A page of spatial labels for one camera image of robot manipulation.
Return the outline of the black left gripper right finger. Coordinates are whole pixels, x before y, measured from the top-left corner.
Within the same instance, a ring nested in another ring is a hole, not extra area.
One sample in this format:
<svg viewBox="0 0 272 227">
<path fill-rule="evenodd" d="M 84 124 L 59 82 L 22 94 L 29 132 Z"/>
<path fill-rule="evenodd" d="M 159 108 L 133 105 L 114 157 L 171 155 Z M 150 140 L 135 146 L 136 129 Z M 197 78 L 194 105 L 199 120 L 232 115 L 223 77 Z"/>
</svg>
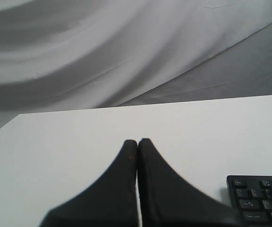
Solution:
<svg viewBox="0 0 272 227">
<path fill-rule="evenodd" d="M 150 139 L 138 144 L 138 191 L 144 227 L 245 227 L 239 211 L 207 196 L 164 160 Z"/>
</svg>

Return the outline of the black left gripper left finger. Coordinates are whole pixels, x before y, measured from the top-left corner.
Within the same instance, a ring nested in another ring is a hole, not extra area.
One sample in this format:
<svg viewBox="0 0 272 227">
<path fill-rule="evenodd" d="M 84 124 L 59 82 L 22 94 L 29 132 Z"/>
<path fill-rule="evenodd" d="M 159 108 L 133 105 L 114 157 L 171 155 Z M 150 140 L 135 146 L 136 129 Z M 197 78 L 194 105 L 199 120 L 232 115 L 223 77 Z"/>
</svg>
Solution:
<svg viewBox="0 0 272 227">
<path fill-rule="evenodd" d="M 137 143 L 124 141 L 108 169 L 86 190 L 51 209 L 42 227 L 137 227 Z"/>
</svg>

